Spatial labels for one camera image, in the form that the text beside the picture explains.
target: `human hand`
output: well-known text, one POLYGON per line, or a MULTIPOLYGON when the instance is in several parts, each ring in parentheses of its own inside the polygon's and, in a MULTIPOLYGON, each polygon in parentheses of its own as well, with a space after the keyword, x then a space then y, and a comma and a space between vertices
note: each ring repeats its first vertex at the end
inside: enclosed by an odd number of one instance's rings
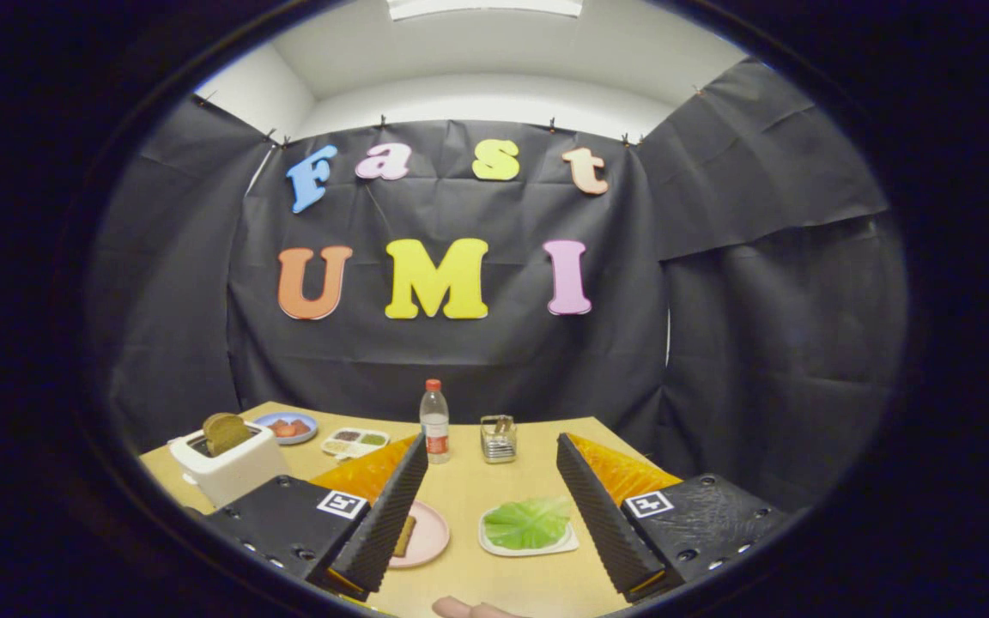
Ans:
POLYGON ((440 618, 523 618, 486 603, 468 605, 452 596, 437 599, 433 603, 433 613, 440 615, 440 618))

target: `ceiling light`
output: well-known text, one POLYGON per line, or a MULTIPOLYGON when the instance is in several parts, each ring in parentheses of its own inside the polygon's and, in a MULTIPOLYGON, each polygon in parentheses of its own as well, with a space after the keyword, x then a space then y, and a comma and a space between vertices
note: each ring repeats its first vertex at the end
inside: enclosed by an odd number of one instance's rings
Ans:
POLYGON ((393 21, 448 11, 509 9, 577 17, 582 0, 387 0, 393 21))

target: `stainless steel container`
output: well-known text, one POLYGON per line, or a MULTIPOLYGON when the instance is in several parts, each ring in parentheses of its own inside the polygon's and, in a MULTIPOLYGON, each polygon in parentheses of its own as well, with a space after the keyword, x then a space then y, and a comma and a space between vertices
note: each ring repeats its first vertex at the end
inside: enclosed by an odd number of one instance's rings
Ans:
POLYGON ((518 426, 510 415, 490 415, 479 419, 479 447, 483 461, 506 463, 518 458, 518 426))

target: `black fabric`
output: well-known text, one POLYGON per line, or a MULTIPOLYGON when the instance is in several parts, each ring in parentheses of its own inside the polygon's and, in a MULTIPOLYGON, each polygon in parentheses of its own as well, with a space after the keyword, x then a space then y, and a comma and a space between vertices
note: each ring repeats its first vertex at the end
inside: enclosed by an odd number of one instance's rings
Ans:
POLYGON ((758 60, 731 67, 702 93, 639 148, 659 259, 886 210, 831 118, 758 60))
POLYGON ((228 255, 270 145, 214 106, 173 110, 126 166, 94 243, 87 337, 97 391, 141 450, 239 411, 228 363, 228 255))
POLYGON ((671 114, 640 157, 670 299, 657 460, 812 504, 866 445, 898 369, 907 279, 882 192, 756 60, 671 114))
POLYGON ((651 238, 652 207, 639 158, 620 142, 499 122, 414 122, 309 138, 275 153, 248 193, 231 265, 228 340, 243 407, 264 400, 357 417, 417 420, 428 377, 442 379, 452 422, 510 414, 530 422, 594 415, 648 449, 664 368, 666 300, 651 238), (510 181, 476 179, 476 144, 519 146, 510 181), (413 148, 404 179, 358 179, 354 165, 374 144, 413 148), (292 214, 287 170, 326 144, 325 196, 292 214), (579 146, 604 158, 610 188, 589 196, 572 183, 561 153, 579 146), (455 239, 489 244, 482 296, 489 314, 450 320, 385 316, 394 239, 419 239, 439 263, 455 239), (587 251, 582 281, 592 312, 553 316, 549 239, 587 251), (305 295, 321 294, 319 250, 353 247, 340 305, 322 320, 280 309, 279 251, 307 247, 305 295))
POLYGON ((267 400, 411 421, 437 377, 452 422, 594 415, 670 472, 719 473, 794 510, 878 425, 906 323, 895 222, 831 120, 761 63, 726 71, 638 148, 437 121, 267 151, 255 130, 187 102, 111 204, 88 290, 94 367, 143 450, 267 400), (518 144, 516 179, 476 179, 484 138, 518 144), (358 179, 387 142, 413 148, 408 175, 358 179), (286 173, 326 144, 340 152, 325 196, 292 214, 286 173), (561 160, 580 146, 604 158, 602 196, 561 160), (462 238, 489 244, 489 316, 386 317, 385 246, 419 239, 439 263, 462 238), (549 239, 587 246, 585 316, 547 310, 549 239), (338 244, 354 251, 340 305, 288 317, 280 251, 317 253, 303 287, 317 298, 319 252, 338 244))

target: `pink plate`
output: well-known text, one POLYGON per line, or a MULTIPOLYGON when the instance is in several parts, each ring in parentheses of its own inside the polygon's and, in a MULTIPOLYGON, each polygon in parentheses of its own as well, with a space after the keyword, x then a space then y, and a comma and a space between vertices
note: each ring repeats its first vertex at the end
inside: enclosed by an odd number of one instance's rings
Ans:
POLYGON ((423 502, 411 504, 411 516, 415 518, 415 532, 407 544, 407 555, 391 557, 389 567, 417 567, 437 558, 448 547, 448 524, 445 518, 423 502))

